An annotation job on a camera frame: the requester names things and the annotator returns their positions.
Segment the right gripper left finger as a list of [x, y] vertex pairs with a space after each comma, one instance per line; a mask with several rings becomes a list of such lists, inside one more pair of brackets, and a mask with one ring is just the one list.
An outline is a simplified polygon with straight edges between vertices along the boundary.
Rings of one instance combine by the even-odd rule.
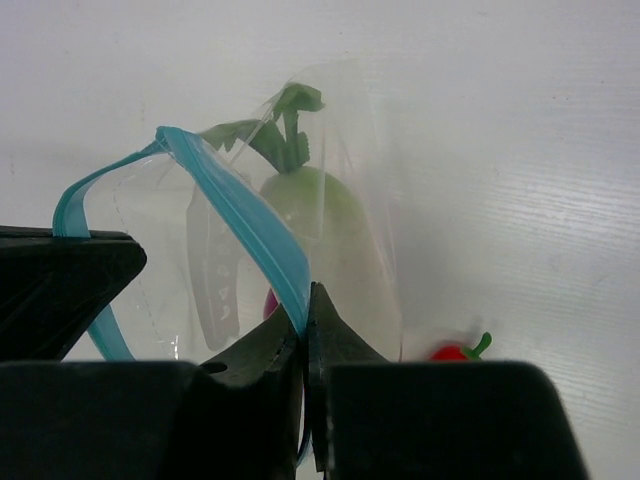
[[296, 360], [299, 337], [283, 306], [257, 327], [200, 367], [230, 389], [249, 388], [267, 374], [284, 370]]

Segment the red chili pepper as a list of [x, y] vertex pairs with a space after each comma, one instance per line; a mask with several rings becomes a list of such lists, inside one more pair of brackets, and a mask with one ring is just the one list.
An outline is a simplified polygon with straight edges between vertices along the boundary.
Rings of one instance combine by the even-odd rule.
[[444, 343], [430, 353], [427, 360], [435, 362], [479, 361], [492, 342], [493, 336], [489, 332], [484, 332], [475, 346], [460, 342]]

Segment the purple onion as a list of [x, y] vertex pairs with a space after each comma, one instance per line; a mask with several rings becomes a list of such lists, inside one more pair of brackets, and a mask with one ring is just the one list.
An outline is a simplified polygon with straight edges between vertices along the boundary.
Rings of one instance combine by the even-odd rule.
[[279, 299], [272, 289], [269, 289], [263, 305], [263, 319], [267, 320], [280, 305]]

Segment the white radish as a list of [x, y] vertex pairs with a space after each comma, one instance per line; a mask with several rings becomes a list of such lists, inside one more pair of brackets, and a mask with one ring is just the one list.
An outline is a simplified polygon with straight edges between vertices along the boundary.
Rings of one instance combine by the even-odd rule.
[[314, 281], [323, 284], [340, 317], [388, 360], [401, 356], [401, 315], [392, 276], [363, 200], [328, 172], [335, 152], [324, 130], [313, 129], [328, 111], [321, 91], [287, 83], [262, 119], [204, 130], [215, 150], [248, 146], [274, 169], [260, 195], [304, 249]]

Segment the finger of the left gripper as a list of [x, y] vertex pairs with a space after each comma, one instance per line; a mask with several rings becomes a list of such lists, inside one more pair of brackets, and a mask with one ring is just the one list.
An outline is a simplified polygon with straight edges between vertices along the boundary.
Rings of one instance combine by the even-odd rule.
[[142, 246], [121, 232], [55, 237], [1, 227], [1, 359], [60, 361], [143, 270]]

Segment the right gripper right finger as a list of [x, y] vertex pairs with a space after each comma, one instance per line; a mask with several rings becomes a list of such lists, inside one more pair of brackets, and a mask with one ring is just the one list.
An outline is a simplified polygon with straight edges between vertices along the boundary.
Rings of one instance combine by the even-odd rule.
[[310, 368], [387, 362], [340, 317], [325, 286], [317, 282], [311, 284], [307, 341]]

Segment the clear zip top bag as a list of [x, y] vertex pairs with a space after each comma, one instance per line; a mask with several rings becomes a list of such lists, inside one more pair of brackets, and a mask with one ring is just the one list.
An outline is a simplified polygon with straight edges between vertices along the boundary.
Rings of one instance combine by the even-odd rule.
[[[339, 61], [289, 82], [323, 95], [326, 118], [311, 126], [336, 148], [326, 168], [363, 200], [399, 307], [383, 166], [361, 72]], [[270, 99], [248, 119], [267, 115]], [[55, 208], [58, 237], [115, 230], [146, 253], [141, 274], [89, 327], [107, 360], [201, 363], [264, 321], [269, 289], [296, 332], [306, 329], [316, 281], [304, 249], [260, 195], [274, 169], [248, 146], [217, 151], [201, 134], [158, 128], [148, 146], [70, 186]]]

